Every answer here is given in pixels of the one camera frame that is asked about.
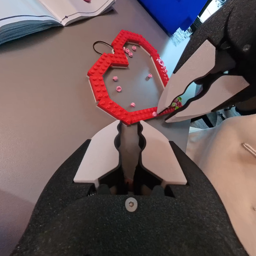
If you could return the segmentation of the person's light clothing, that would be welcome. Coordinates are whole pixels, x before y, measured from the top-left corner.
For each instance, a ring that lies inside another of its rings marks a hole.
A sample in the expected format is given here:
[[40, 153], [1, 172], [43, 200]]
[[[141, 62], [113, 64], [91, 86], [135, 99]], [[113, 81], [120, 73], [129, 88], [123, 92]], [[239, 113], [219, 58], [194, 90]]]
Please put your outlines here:
[[219, 194], [249, 255], [256, 253], [256, 115], [189, 130], [186, 154]]

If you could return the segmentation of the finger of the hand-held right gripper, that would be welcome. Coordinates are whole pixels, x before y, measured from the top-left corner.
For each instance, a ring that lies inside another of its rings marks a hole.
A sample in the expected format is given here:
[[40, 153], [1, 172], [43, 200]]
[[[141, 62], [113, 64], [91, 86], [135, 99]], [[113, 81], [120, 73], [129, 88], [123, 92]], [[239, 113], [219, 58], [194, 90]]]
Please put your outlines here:
[[215, 46], [208, 40], [204, 41], [181, 68], [171, 75], [159, 99], [157, 113], [169, 108], [173, 100], [182, 95], [192, 82], [205, 77], [215, 66], [215, 59]]
[[223, 75], [208, 89], [202, 89], [195, 97], [187, 100], [183, 107], [168, 116], [165, 122], [180, 122], [208, 114], [248, 86], [249, 83], [242, 76]]

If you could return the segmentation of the red brick heart frame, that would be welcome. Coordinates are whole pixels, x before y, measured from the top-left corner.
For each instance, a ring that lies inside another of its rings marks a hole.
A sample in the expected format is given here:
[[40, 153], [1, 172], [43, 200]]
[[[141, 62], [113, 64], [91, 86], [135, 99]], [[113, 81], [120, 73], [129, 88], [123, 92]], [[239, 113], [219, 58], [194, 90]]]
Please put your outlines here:
[[[132, 43], [149, 55], [157, 73], [156, 78], [159, 79], [163, 88], [166, 87], [169, 77], [167, 73], [163, 73], [163, 69], [161, 69], [161, 66], [157, 62], [157, 59], [160, 58], [157, 50], [141, 34], [121, 30], [117, 37], [109, 45], [112, 47], [112, 53], [101, 54], [100, 58], [87, 73], [94, 100], [98, 104], [97, 107], [105, 111], [107, 114], [117, 120], [122, 121], [125, 125], [131, 125], [139, 121], [155, 118], [152, 116], [152, 113], [157, 111], [157, 107], [147, 109], [144, 108], [142, 110], [129, 112], [110, 98], [104, 83], [103, 75], [109, 68], [128, 67], [128, 54], [123, 50], [125, 43]], [[164, 110], [161, 114], [157, 114], [157, 117], [165, 114], [171, 114], [175, 111], [175, 106], [180, 108], [182, 107], [182, 103], [180, 101], [172, 102], [171, 106], [167, 108], [167, 110]]]

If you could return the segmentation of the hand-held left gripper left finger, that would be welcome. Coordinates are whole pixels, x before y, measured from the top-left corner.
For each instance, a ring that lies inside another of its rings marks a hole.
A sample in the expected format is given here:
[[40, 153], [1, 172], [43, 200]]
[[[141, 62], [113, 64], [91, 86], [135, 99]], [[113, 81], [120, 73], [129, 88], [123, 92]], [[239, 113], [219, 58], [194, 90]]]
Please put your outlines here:
[[96, 188], [100, 184], [114, 186], [114, 180], [109, 182], [103, 179], [121, 166], [118, 142], [121, 128], [122, 122], [116, 120], [88, 140], [89, 144], [74, 176], [74, 183], [93, 183]]

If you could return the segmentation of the clear plastic bag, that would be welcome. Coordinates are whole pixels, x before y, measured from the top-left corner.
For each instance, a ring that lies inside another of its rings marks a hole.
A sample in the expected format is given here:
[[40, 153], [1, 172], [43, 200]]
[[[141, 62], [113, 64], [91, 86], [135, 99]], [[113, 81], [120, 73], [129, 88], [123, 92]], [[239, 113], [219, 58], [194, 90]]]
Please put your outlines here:
[[174, 46], [178, 46], [181, 42], [183, 42], [185, 39], [189, 38], [192, 35], [193, 31], [191, 27], [189, 27], [187, 30], [182, 30], [181, 28], [178, 28], [174, 34], [171, 35], [171, 40], [174, 44]]

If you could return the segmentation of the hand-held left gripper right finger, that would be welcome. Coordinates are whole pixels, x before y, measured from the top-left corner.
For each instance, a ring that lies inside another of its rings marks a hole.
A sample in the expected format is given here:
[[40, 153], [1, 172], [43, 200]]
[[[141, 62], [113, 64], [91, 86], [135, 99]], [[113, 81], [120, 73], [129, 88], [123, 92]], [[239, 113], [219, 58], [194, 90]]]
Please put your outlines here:
[[169, 140], [157, 129], [140, 121], [138, 134], [142, 138], [142, 167], [160, 181], [160, 185], [186, 185], [187, 179]]

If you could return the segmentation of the grey desk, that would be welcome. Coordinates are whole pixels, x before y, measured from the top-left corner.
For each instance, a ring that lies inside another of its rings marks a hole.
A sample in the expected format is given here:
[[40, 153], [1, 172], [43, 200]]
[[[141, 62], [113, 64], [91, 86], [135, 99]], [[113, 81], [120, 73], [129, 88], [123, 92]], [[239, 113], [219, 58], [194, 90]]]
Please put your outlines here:
[[137, 1], [116, 1], [104, 15], [1, 45], [1, 255], [15, 248], [54, 172], [114, 122], [86, 76], [99, 58], [93, 43], [111, 44], [122, 29], [142, 34], [168, 74], [190, 39], [174, 46]]

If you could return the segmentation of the black mesh office chair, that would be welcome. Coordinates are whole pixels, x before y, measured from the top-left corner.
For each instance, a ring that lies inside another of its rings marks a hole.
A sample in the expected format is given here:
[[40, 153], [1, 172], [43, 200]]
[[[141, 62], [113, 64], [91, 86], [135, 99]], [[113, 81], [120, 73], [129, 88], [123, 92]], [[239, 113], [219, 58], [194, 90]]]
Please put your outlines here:
[[224, 108], [216, 112], [210, 112], [202, 118], [191, 119], [190, 126], [199, 129], [207, 129], [218, 126], [222, 121], [230, 117], [241, 116], [235, 106]]

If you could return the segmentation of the instruction booklet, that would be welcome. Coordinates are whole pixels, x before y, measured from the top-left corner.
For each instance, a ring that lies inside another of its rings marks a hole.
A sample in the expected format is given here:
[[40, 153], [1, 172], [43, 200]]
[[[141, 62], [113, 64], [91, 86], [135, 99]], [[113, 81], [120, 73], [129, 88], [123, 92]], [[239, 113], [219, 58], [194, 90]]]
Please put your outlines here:
[[1, 0], [0, 44], [113, 9], [115, 0]]

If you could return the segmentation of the blue plastic bin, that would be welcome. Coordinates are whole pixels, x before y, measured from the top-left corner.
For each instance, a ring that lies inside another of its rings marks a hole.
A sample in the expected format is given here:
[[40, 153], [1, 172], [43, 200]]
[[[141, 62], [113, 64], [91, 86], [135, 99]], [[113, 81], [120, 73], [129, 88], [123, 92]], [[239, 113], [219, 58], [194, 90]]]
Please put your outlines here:
[[143, 8], [169, 35], [186, 31], [196, 20], [206, 0], [139, 0]]

